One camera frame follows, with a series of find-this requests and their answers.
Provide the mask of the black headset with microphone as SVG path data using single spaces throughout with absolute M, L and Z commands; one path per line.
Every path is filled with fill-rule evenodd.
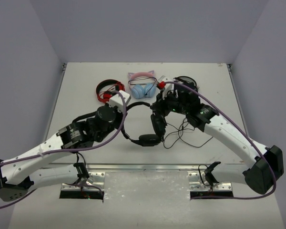
M 126 139 L 143 147 L 160 144 L 166 132 L 165 118 L 150 108 L 151 105 L 147 102 L 134 102 L 128 105 L 127 112 L 130 118 L 121 129 Z

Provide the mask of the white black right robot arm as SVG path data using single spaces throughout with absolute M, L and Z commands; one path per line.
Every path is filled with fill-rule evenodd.
M 244 162 L 243 167 L 236 168 L 219 161 L 205 166 L 203 181 L 211 187 L 221 181 L 244 183 L 255 193 L 265 195 L 284 173 L 283 153 L 279 147 L 267 147 L 249 138 L 231 119 L 202 103 L 192 92 L 159 93 L 151 110 L 154 130 L 160 136 L 164 135 L 165 117 L 170 112 L 182 114 L 193 128 L 215 138 Z

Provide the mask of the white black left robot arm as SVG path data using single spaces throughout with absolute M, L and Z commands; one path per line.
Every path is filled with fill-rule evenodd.
M 33 149 L 8 160 L 0 159 L 0 199 L 23 199 L 28 192 L 65 183 L 82 187 L 91 177 L 85 162 L 46 168 L 57 159 L 81 151 L 99 148 L 112 131 L 118 133 L 126 117 L 126 108 L 101 106 L 97 111 L 75 118 L 49 139 Z

